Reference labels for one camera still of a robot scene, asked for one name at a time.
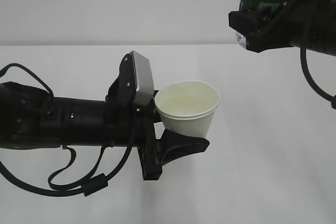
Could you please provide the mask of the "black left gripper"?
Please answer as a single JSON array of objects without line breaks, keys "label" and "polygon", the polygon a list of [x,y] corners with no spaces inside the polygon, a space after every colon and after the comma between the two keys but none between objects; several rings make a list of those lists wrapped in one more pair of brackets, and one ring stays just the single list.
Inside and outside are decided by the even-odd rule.
[{"label": "black left gripper", "polygon": [[162,166],[185,156],[203,153],[209,147],[209,141],[205,138],[186,136],[168,129],[156,140],[154,123],[162,122],[155,106],[157,93],[158,90],[154,90],[151,115],[135,108],[114,109],[106,113],[107,140],[103,148],[126,149],[116,167],[104,176],[105,181],[110,181],[121,171],[134,147],[138,151],[143,180],[158,180],[162,174]]}]

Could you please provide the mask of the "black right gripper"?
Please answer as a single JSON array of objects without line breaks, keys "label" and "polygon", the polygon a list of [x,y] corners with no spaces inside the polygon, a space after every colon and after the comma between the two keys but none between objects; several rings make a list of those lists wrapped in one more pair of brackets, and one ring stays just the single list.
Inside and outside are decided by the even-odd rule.
[{"label": "black right gripper", "polygon": [[279,11],[271,7],[231,11],[229,27],[245,37],[252,52],[300,47],[308,15],[313,19],[306,47],[311,51],[335,51],[335,0],[288,0]]}]

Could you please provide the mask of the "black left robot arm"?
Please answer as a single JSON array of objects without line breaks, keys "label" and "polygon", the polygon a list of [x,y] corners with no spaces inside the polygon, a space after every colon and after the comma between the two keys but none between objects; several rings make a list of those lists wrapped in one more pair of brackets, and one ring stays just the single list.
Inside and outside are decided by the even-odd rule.
[{"label": "black left robot arm", "polygon": [[67,146],[125,147],[135,129],[144,180],[158,180],[163,166],[202,153],[209,146],[203,137],[164,130],[156,138],[154,125],[161,118],[154,103],[136,106],[113,94],[105,101],[52,98],[36,87],[15,82],[1,84],[1,147],[33,150]]}]

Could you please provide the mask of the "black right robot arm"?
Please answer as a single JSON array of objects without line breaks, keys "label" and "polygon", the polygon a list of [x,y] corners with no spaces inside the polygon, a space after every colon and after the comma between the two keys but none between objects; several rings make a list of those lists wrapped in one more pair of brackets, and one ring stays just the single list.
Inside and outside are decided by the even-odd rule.
[{"label": "black right robot arm", "polygon": [[335,56],[335,0],[286,0],[275,10],[263,6],[258,10],[232,11],[230,28],[246,38],[252,52],[300,47],[309,16],[306,48]]}]

